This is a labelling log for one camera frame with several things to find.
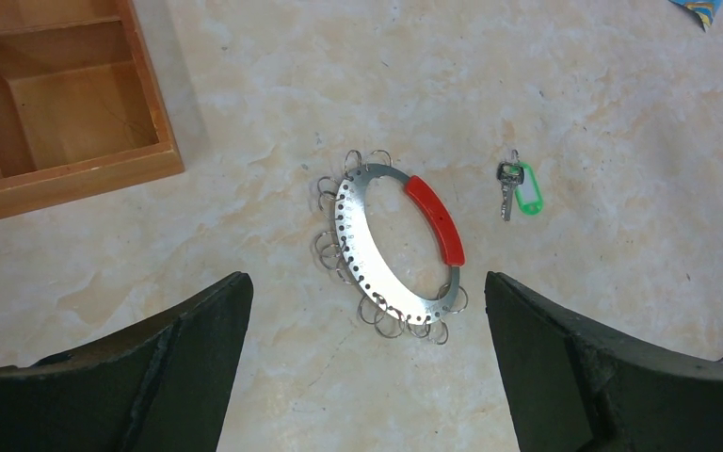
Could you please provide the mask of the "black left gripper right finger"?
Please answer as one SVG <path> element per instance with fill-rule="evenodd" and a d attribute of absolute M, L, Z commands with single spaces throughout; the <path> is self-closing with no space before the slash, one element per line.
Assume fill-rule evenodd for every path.
<path fill-rule="evenodd" d="M 502 272 L 486 313 L 522 451 L 723 451 L 723 363 L 637 339 Z"/>

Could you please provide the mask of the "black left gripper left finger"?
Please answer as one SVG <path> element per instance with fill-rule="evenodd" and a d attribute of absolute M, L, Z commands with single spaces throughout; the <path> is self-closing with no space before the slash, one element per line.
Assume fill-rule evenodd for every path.
<path fill-rule="evenodd" d="M 101 339 L 0 367 L 0 451 L 215 450 L 253 291 L 234 272 Z"/>

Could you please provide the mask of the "green key tag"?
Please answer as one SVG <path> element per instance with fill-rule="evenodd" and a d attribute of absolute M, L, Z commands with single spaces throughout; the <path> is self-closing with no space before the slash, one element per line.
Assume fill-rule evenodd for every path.
<path fill-rule="evenodd" d="M 526 162 L 521 162 L 520 166 L 522 167 L 524 178 L 523 182 L 517 186 L 515 190 L 517 204 L 524 214 L 535 216 L 539 214 L 544 207 L 543 197 L 533 169 Z"/>

